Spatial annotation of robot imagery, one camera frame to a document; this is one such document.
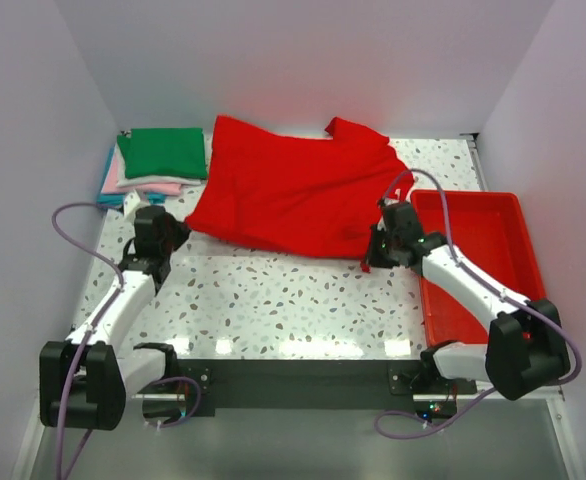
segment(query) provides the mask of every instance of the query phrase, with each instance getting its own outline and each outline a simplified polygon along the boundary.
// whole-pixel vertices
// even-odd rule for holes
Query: folded towel
[[[121,175],[124,177],[124,158],[120,152],[120,147],[115,145],[112,149],[113,154],[111,156],[111,164],[106,174],[106,179],[102,185],[102,193],[128,193],[131,190],[139,190],[141,192],[157,192],[164,193],[166,195],[179,195],[182,189],[182,185],[179,183],[145,183],[146,177],[139,178],[138,184],[133,186],[127,186],[120,188],[118,186],[118,177]]]
[[[118,145],[128,179],[149,175],[205,179],[204,134],[201,128],[137,128]]]
[[[105,207],[111,208],[118,208],[122,206],[124,203],[124,196],[125,194],[105,194],[101,193],[102,188],[104,187],[104,183],[106,181],[106,177],[108,176],[109,170],[111,168],[111,161],[113,159],[113,151],[114,147],[109,150],[109,154],[106,157],[106,163],[104,165],[104,171],[102,172],[102,182],[100,187],[100,193],[97,196],[96,203]],[[148,192],[146,193],[149,202],[152,204],[164,203],[166,200],[166,195],[162,193],[155,193],[155,192]]]
[[[168,175],[147,175],[146,177],[139,177],[139,178],[126,178],[124,171],[126,169],[126,164],[124,160],[124,155],[122,154],[120,141],[118,140],[118,149],[120,149],[120,155],[115,156],[115,160],[117,161],[117,188],[128,188],[128,187],[136,187],[138,185],[144,185],[146,183],[177,183],[180,185],[188,185],[188,186],[196,186],[202,185],[202,181],[196,178],[182,178],[182,177],[171,177]]]

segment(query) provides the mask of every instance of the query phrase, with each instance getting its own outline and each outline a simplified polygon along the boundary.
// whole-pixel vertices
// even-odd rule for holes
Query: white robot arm
[[[456,246],[454,258],[441,233],[424,233],[410,203],[381,203],[381,209],[383,221],[371,226],[365,263],[411,268],[455,298],[489,333],[487,345],[465,345],[453,338],[422,352],[423,382],[442,377],[490,382],[505,398],[517,400],[568,373],[564,339],[505,299],[526,305],[559,326],[559,314],[551,302],[532,302],[510,290],[466,259]]]
[[[71,359],[92,330],[74,372],[68,397],[66,426],[112,430],[119,423],[126,401],[151,382],[180,375],[177,355],[168,344],[144,343],[122,357],[120,348],[133,322],[160,290],[171,270],[171,254],[182,246],[190,230],[163,207],[135,203],[124,216],[133,220],[135,237],[124,247],[118,265],[124,282],[115,279],[109,291],[76,330],[62,342],[47,342],[40,352],[40,417],[56,426],[62,389]],[[135,252],[130,253],[131,244]],[[94,328],[95,316],[121,291]]]
[[[488,345],[465,345],[451,339],[421,354],[421,370],[411,389],[428,388],[444,379],[490,382],[504,397],[516,400],[565,375],[569,359],[564,340],[552,329],[510,303],[506,297],[543,313],[559,325],[557,309],[546,299],[529,301],[491,278],[464,258],[456,248],[453,258],[440,233],[424,234],[415,210],[402,202],[382,206],[383,224],[371,227],[365,262],[372,267],[411,268],[440,286],[469,310],[489,333]],[[68,427],[111,430],[124,412],[126,400],[153,381],[179,376],[171,345],[147,343],[120,357],[120,347],[138,314],[162,287],[170,272],[171,253],[189,237],[186,225],[163,207],[146,206],[135,212],[135,253],[124,249],[119,264],[124,287],[88,340],[81,368],[75,374],[69,397]],[[460,268],[464,264],[491,285],[496,295]],[[116,280],[95,312],[120,288]],[[42,422],[56,426],[64,379],[70,359],[94,313],[65,341],[48,342],[40,354],[40,410]]]

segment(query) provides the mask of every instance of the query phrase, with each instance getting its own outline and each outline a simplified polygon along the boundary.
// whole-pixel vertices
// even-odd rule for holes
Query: white surface
[[[122,128],[477,132],[552,0],[57,0]]]
[[[452,343],[440,348],[433,360],[444,378],[466,378],[490,383],[485,367],[486,345]]]
[[[49,0],[0,0],[0,479],[31,416],[38,354],[64,338],[89,265],[51,228],[55,206],[95,198],[115,122]],[[62,223],[96,238],[91,209]]]
[[[558,0],[480,135],[491,189],[516,193],[547,294],[584,356],[566,386],[586,463],[586,0]]]
[[[134,271],[125,271],[123,275],[123,290],[106,311],[87,344],[95,345],[97,342],[104,342],[113,347],[116,355],[118,355],[124,339],[129,335],[131,325],[135,322],[139,313],[155,297],[153,277]],[[115,278],[91,316],[79,328],[69,334],[66,339],[75,345],[79,345],[87,328],[92,329],[91,323],[95,320],[95,316],[102,306],[108,301],[113,292],[119,288],[119,280]]]
[[[408,166],[432,172],[444,188],[479,190],[464,140],[393,140],[392,145]],[[419,175],[417,184],[433,188]],[[168,200],[167,210],[184,218],[203,188],[185,189]],[[132,225],[109,212],[101,253],[119,259],[132,235]],[[198,233],[173,255],[171,265],[122,354],[149,341],[168,341],[179,356],[191,358],[403,358],[425,347],[419,282],[408,270],[366,274],[358,261],[253,251]],[[76,324],[93,311],[112,278],[108,267],[93,264]]]
[[[166,355],[159,350],[133,350],[118,359],[126,396],[132,397],[149,383],[159,380],[166,370]]]
[[[562,397],[549,398],[546,404],[569,480],[585,479],[586,469],[569,423],[566,401]]]
[[[24,436],[22,437],[17,460],[15,460],[15,466],[10,477],[11,480],[29,480],[31,478],[35,459],[37,458],[42,436],[44,435],[44,425],[40,422],[39,399],[30,399],[30,401],[27,399],[26,402],[33,405],[33,407],[28,416],[28,423]]]
[[[479,275],[484,281],[494,288],[499,289],[504,296],[520,303],[526,303],[528,298],[491,277],[484,270],[469,260],[464,253],[454,246],[458,260]],[[497,318],[498,313],[511,313],[517,310],[500,297],[494,295],[486,287],[480,285],[465,270],[456,265],[451,256],[448,245],[443,245],[433,250],[429,256],[422,259],[424,278],[437,285],[455,298],[464,308],[473,314],[487,332],[491,322]]]

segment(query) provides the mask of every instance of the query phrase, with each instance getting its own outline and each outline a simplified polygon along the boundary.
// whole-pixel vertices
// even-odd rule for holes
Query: terrazzo countertop
[[[465,140],[392,140],[407,166],[433,173],[448,190],[479,191]],[[417,176],[418,188],[433,188]],[[182,219],[204,187],[167,201]],[[106,214],[100,253],[119,260],[133,226]],[[417,277],[359,262],[249,250],[194,232],[172,257],[172,271],[139,315],[120,351],[140,342],[167,342],[186,358],[415,358],[425,348]],[[113,273],[94,261],[74,324],[106,294]]]

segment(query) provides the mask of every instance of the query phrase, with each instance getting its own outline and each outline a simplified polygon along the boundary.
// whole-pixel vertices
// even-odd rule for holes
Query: red garment
[[[245,247],[362,258],[377,201],[406,166],[368,127],[334,118],[326,132],[332,139],[285,137],[218,117],[209,180],[185,221]],[[400,181],[402,197],[411,185]]]

